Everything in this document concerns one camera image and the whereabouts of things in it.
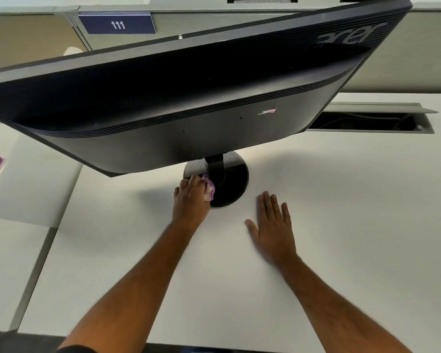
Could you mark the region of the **person's right forearm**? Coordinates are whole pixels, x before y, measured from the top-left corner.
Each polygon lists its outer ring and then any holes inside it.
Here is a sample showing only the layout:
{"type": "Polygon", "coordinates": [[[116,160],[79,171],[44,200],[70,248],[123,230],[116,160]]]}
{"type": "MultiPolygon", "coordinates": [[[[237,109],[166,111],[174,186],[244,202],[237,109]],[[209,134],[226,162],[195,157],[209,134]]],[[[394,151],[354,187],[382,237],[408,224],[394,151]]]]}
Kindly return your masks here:
{"type": "Polygon", "coordinates": [[[272,256],[271,262],[300,302],[325,353],[412,353],[297,255],[272,256]]]}

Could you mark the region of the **person's left forearm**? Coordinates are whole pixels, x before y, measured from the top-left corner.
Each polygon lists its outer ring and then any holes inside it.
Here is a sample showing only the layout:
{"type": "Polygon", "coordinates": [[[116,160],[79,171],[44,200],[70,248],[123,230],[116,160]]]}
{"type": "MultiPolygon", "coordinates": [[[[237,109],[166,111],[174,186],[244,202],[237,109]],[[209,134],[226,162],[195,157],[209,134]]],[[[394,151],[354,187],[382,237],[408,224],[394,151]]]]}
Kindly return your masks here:
{"type": "Polygon", "coordinates": [[[81,318],[56,353],[142,353],[200,221],[173,219],[146,255],[81,318]]]}

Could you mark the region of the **person's left hand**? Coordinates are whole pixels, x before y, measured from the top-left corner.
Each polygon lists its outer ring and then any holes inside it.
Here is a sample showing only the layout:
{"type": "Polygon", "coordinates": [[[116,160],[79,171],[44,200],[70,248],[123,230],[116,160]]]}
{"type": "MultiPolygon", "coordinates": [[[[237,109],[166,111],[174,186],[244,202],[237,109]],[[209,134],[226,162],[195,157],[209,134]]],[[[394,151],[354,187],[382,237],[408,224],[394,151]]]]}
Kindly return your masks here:
{"type": "Polygon", "coordinates": [[[172,222],[196,230],[206,219],[210,210],[209,202],[205,202],[203,197],[178,196],[173,194],[172,222]]]}

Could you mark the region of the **blue sign plate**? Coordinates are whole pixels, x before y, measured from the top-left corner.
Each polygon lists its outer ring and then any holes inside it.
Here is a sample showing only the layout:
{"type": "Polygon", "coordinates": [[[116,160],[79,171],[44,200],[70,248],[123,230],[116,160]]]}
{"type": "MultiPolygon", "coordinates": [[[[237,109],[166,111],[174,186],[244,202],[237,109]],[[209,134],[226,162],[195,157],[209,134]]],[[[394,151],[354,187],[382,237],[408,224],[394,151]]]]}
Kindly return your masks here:
{"type": "Polygon", "coordinates": [[[90,35],[156,34],[150,13],[85,13],[79,21],[90,35]]]}

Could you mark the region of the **black round monitor stand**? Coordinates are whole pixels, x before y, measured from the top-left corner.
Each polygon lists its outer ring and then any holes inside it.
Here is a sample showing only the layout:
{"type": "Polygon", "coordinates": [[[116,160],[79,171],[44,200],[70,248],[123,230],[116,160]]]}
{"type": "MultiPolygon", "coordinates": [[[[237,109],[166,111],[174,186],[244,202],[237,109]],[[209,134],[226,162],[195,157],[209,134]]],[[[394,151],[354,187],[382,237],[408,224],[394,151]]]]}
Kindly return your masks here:
{"type": "Polygon", "coordinates": [[[183,178],[205,177],[213,183],[210,206],[225,207],[237,201],[247,189],[249,171],[242,157],[234,151],[189,161],[183,178]]]}

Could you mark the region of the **black computer monitor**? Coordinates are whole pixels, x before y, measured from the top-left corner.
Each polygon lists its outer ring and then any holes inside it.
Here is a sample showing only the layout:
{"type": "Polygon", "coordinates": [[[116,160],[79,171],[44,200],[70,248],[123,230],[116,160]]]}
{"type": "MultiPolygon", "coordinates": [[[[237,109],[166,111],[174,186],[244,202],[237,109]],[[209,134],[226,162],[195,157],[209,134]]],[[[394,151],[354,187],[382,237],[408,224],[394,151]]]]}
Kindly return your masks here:
{"type": "Polygon", "coordinates": [[[273,142],[411,9],[373,0],[1,68],[0,123],[108,177],[273,142]]]}

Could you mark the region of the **purple and white cleaning cloth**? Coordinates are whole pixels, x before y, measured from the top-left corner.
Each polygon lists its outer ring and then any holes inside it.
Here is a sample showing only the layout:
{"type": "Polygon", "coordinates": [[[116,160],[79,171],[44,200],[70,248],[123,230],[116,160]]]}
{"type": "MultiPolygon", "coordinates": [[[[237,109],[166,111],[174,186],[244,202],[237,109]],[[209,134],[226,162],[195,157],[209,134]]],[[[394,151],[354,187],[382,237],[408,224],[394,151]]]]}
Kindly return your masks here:
{"type": "Polygon", "coordinates": [[[215,194],[215,185],[210,180],[207,174],[203,174],[200,177],[201,181],[206,184],[204,193],[203,193],[203,199],[205,202],[211,202],[213,200],[214,194],[215,194]]]}

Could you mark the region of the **person's right hand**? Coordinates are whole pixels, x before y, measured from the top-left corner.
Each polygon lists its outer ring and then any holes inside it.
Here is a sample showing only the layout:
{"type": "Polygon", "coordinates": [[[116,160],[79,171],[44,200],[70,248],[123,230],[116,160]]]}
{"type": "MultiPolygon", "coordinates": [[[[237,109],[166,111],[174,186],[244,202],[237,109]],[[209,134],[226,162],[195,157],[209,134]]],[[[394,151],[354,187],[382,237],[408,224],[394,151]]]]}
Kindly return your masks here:
{"type": "Polygon", "coordinates": [[[272,202],[272,222],[264,220],[263,193],[257,197],[257,226],[259,238],[251,238],[259,253],[278,269],[297,258],[293,228],[282,227],[282,204],[277,196],[270,194],[272,202]]]}

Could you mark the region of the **beige desk partition panel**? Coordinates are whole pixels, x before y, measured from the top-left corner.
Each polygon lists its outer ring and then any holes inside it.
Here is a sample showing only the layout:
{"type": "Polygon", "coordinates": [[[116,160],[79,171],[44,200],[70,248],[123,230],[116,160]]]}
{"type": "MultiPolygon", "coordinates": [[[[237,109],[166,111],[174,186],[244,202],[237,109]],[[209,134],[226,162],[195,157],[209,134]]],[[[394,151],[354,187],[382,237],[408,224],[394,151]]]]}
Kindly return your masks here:
{"type": "Polygon", "coordinates": [[[0,68],[86,51],[64,16],[0,15],[0,68]]]}

